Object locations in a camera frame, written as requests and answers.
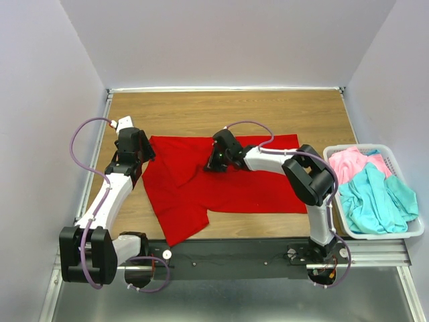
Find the red t shirt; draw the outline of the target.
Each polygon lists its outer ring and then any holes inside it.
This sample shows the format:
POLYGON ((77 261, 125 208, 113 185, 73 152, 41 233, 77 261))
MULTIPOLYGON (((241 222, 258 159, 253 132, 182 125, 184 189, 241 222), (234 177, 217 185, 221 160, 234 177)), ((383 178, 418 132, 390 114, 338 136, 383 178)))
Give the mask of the red t shirt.
POLYGON ((142 180, 169 246, 204 229, 208 211, 306 213, 284 175, 233 167, 205 171, 212 152, 210 137, 152 136, 149 142, 156 157, 142 180))

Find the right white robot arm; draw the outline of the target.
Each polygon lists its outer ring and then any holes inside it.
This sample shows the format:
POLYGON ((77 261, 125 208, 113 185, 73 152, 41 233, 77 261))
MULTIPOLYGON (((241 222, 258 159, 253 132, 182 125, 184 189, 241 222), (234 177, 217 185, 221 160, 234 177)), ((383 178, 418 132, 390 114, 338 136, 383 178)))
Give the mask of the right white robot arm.
POLYGON ((336 174, 310 145, 298 149, 269 149, 262 145, 242 146, 227 128, 212 137, 212 152, 204 169, 224 172, 265 171, 286 176, 294 194, 306 205, 310 237, 303 260, 322 263, 332 256, 337 243, 332 223, 332 198, 336 193, 336 174))

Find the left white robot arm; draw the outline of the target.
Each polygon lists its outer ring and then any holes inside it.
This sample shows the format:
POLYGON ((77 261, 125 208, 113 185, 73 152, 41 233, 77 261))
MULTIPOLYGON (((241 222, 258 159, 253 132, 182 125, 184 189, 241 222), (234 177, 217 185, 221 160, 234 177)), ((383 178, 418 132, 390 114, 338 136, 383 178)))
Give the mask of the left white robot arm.
POLYGON ((142 166, 155 158, 145 132, 133 126, 117 130, 117 148, 105 168, 102 187, 86 213, 59 235, 62 279, 87 282, 95 288, 112 283, 119 264, 143 264, 149 255, 145 234, 111 238, 110 230, 128 195, 142 175, 142 166))

